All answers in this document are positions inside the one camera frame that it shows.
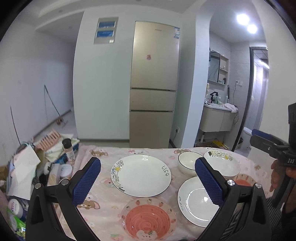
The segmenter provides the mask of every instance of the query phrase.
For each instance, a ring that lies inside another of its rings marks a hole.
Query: pink tablecloth
[[[208,148],[189,148],[191,151],[204,154]],[[91,188],[87,200],[89,207],[80,207],[78,210],[91,227],[94,233],[102,241],[128,241],[132,240],[123,230],[119,223],[120,213],[124,206],[135,200],[135,197],[128,196],[119,191],[110,179],[110,170],[113,164],[125,156],[135,154],[145,154],[154,156],[167,164],[172,173],[172,182],[167,190],[165,190],[156,198],[169,204],[176,212],[177,227],[174,233],[167,240],[188,239],[194,240],[202,233],[204,228],[195,226],[190,223],[181,213],[177,203],[177,193],[180,186],[189,179],[177,167],[178,155],[182,149],[130,149],[130,148],[112,148],[112,147],[96,147],[81,146],[76,158],[74,171],[82,169],[92,156],[97,156],[101,160],[101,172]],[[270,197],[270,177],[267,172],[262,170],[259,165],[253,161],[230,151],[231,155],[239,161],[241,172],[251,176],[257,182],[261,183],[266,197]],[[63,215],[60,216],[60,222],[67,236],[74,238]]]

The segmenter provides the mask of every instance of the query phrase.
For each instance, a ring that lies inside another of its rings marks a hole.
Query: screw
[[[37,183],[37,184],[35,185],[35,188],[36,188],[36,189],[41,188],[41,183]]]
[[[69,180],[68,179],[64,179],[63,181],[61,181],[61,184],[63,186],[66,186],[68,183],[69,183]]]
[[[262,185],[261,185],[260,183],[255,183],[255,186],[256,186],[257,188],[261,188],[261,187],[262,187]]]
[[[235,185],[235,181],[229,179],[229,180],[227,180],[227,184],[228,184],[229,186],[234,186],[234,185]]]

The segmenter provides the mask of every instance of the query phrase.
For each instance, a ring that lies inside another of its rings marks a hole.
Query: bathroom
[[[260,126],[267,94],[266,66],[267,45],[254,6],[246,4],[242,12],[239,3],[233,3],[215,12],[210,22],[209,86],[205,97],[210,105],[204,104],[195,146],[236,150],[248,156],[250,142],[245,135],[250,131],[246,133],[246,128]]]

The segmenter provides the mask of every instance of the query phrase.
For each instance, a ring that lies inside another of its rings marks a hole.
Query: gold refrigerator
[[[130,147],[168,148],[179,62],[178,27],[137,21],[130,92]]]

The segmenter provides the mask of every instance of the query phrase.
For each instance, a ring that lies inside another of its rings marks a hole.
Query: black faucet
[[[215,101],[215,98],[214,98],[214,94],[216,93],[216,96],[218,96],[218,92],[214,91],[213,93],[210,94],[211,96],[211,103],[213,103],[213,101]]]

